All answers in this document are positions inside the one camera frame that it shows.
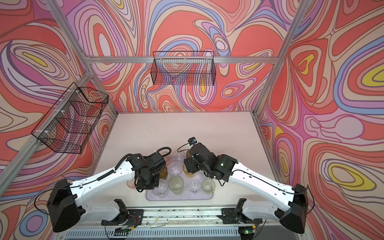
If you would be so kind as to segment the yellow smooth cup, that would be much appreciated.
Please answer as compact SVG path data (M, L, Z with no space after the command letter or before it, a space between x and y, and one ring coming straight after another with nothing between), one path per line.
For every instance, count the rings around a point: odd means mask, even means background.
M194 177L194 174L191 174L191 173L188 172L186 165L183 165L183 171L184 171L186 177L188 177L188 178L193 178Z

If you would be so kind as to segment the clear faceted glass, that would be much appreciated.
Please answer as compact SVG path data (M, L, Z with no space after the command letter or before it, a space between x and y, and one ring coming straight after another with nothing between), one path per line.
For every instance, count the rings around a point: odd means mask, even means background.
M186 158L186 152L185 151L174 151L172 153L171 157L171 163L179 163L179 164L184 164L184 159Z

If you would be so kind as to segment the small clear glass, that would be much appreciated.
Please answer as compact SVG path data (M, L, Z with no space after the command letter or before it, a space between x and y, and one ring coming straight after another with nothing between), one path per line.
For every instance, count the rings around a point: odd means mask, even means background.
M201 190L201 181L198 180L190 180L189 181L189 191L196 195L200 192Z

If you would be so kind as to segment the clear tumbler back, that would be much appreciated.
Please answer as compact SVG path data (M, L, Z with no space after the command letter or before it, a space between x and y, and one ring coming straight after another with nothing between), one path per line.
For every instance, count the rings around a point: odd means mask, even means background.
M169 176L178 176L182 173L183 166L180 163L171 163L168 166L168 175Z

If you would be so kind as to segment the pale green textured cup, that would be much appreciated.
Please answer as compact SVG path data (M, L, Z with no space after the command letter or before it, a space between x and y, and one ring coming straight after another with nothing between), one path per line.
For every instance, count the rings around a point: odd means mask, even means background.
M202 181L202 191L205 194L212 194L216 189L216 184L212 179L205 179Z

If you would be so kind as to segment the tall pale green cup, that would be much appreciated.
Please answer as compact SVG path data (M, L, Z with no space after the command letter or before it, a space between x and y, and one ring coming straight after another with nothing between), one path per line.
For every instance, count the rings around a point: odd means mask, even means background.
M175 195L180 195L184 190L184 180L180 176L172 176L168 181L168 186Z

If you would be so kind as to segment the dark amber textured cup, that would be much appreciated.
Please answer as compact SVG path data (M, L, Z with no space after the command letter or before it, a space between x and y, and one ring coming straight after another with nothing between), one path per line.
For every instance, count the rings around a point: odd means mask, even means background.
M168 168L163 167L162 170L159 173L160 179L166 180L168 177Z

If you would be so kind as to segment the pink textured cup back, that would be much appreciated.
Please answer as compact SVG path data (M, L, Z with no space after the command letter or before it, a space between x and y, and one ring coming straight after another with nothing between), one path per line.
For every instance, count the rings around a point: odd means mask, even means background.
M172 160L172 154L169 154L169 155L165 156L164 160L165 160L167 165L170 164L171 160Z

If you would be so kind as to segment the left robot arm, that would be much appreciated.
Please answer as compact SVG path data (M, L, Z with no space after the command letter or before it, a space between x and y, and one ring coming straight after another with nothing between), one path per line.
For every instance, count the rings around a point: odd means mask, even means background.
M159 152L149 156L126 154L115 167L99 174L72 183L66 179L58 181L47 202L53 231L60 233L75 226L87 213L83 204L118 184L134 179L138 192L153 190L159 186L165 166Z

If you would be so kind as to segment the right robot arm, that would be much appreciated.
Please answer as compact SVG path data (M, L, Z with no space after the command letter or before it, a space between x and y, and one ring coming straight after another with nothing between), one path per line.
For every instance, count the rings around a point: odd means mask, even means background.
M261 224L263 220L279 221L286 229L304 234L308 215L308 188L296 184L285 185L262 176L233 157L225 154L216 156L203 144L187 144L187 158L184 164L188 173L198 171L221 185L232 183L244 187L268 200L269 203L256 206L252 201L241 198L234 209L223 209L219 216L224 224Z

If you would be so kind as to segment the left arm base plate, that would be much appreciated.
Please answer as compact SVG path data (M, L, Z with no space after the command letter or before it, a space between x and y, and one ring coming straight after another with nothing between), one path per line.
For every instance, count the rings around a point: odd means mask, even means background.
M142 224L144 215L143 209L131 209L124 213L119 213L113 220L102 220L102 226L131 226L137 227Z

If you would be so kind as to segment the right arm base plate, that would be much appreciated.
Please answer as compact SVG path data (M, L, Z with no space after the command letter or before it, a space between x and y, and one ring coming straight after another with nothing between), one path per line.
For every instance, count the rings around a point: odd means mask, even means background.
M256 224L263 223L262 219L250 219L245 216L241 209L237 208L222 208L221 215L218 218L223 221L224 224Z

